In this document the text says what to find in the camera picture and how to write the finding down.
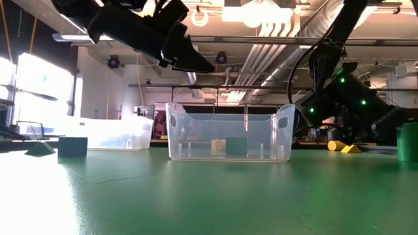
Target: green table surface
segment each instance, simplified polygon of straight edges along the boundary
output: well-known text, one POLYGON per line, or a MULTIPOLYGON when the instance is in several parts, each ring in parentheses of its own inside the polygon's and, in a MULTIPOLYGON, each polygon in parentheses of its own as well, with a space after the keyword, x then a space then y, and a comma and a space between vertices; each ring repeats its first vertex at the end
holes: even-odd
POLYGON ((418 234, 418 164, 293 150, 288 163, 0 154, 0 234, 418 234))

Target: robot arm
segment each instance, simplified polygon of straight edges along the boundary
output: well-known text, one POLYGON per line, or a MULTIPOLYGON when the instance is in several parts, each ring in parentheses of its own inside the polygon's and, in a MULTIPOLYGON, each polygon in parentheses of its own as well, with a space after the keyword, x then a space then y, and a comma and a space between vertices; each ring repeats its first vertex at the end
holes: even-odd
POLYGON ((170 64, 179 71, 214 71, 214 66, 195 51, 190 36, 185 37, 187 26, 180 22, 189 9, 180 0, 172 0, 164 8, 165 0, 160 0, 152 17, 131 11, 142 9, 146 0, 102 2, 103 7, 95 0, 52 0, 58 12, 85 28, 95 44, 101 35, 107 35, 157 59, 162 67, 170 64))
POLYGON ((361 131, 374 133, 383 139, 393 138, 396 136, 397 127, 411 121, 405 108, 386 104, 377 96, 376 91, 369 89, 353 76, 352 72, 357 68, 357 63, 344 63, 343 69, 333 75, 344 54, 344 44, 368 2, 345 0, 342 10, 329 30, 311 48, 313 52, 308 66, 314 88, 295 103, 295 133, 322 126, 323 120, 337 116, 342 109, 354 117, 354 122, 348 127, 341 127, 345 130, 343 140, 347 143, 354 141, 361 131))

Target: dark green block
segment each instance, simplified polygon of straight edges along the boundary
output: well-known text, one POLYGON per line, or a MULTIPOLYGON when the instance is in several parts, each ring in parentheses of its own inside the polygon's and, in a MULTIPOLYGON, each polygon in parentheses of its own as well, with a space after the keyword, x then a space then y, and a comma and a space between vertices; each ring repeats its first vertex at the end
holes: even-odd
POLYGON ((53 153, 55 153, 55 151, 49 144, 40 142, 30 147, 25 154, 32 157, 43 157, 53 153))
POLYGON ((85 157, 86 155, 86 137, 59 137, 58 157, 85 157))
POLYGON ((418 163, 418 123, 405 123, 397 137, 398 160, 418 163))
POLYGON ((246 156, 247 146, 248 146, 247 137, 227 137, 226 154, 246 156))

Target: white plastic bin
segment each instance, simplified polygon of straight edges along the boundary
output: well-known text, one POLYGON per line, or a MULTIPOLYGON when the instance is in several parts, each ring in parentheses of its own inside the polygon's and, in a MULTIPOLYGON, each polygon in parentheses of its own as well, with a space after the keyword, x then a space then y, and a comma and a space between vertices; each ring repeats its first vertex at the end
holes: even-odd
POLYGON ((140 150, 150 147, 153 120, 148 118, 76 118, 70 122, 66 136, 87 137, 88 149, 140 150))
POLYGON ((169 153, 176 160, 288 161, 295 105, 274 115, 188 114, 167 103, 169 153))

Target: yellow block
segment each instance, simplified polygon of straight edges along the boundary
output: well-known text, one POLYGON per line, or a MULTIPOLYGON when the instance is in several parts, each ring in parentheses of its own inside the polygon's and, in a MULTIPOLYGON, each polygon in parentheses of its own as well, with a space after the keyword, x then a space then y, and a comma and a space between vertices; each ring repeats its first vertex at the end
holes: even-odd
POLYGON ((212 140, 210 142, 211 154, 219 155, 221 151, 225 151, 226 145, 226 140, 212 140))
POLYGON ((351 146, 346 146, 344 149, 341 150, 342 153, 362 153, 361 150, 358 149, 357 146, 352 144, 351 146))
POLYGON ((328 149, 331 151, 341 151, 341 149, 344 149, 344 147, 346 147, 346 145, 340 141, 328 142, 328 149))

